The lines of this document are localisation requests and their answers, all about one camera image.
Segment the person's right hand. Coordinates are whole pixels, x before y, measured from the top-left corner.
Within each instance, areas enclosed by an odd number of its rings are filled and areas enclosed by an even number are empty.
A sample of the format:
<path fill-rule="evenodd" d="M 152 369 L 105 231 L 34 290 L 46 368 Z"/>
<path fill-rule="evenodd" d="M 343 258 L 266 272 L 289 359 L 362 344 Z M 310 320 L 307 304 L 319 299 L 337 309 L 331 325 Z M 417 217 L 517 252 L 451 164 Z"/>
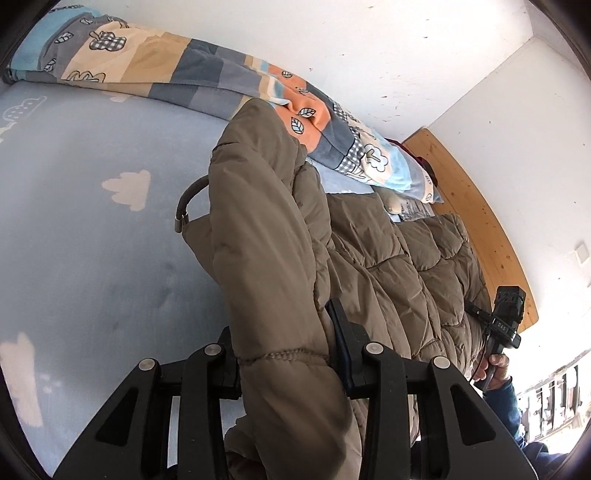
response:
<path fill-rule="evenodd" d="M 483 392 L 498 390 L 511 379 L 508 368 L 507 355 L 492 354 L 488 359 L 482 359 L 474 368 L 473 379 Z"/>

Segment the blue sleeve right forearm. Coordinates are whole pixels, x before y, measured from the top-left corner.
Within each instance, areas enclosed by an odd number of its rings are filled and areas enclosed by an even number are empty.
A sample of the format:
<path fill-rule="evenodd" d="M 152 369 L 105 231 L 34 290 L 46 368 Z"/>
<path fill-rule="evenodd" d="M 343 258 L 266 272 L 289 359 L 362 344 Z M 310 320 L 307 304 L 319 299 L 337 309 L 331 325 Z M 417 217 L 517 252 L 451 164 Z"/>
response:
<path fill-rule="evenodd" d="M 544 443 L 527 443 L 525 441 L 523 435 L 520 433 L 522 415 L 518 408 L 512 378 L 507 379 L 496 389 L 487 390 L 484 393 L 484 400 L 509 431 L 516 444 L 533 466 L 538 478 L 547 479 L 551 476 L 563 463 L 567 455 L 565 453 L 550 453 Z"/>

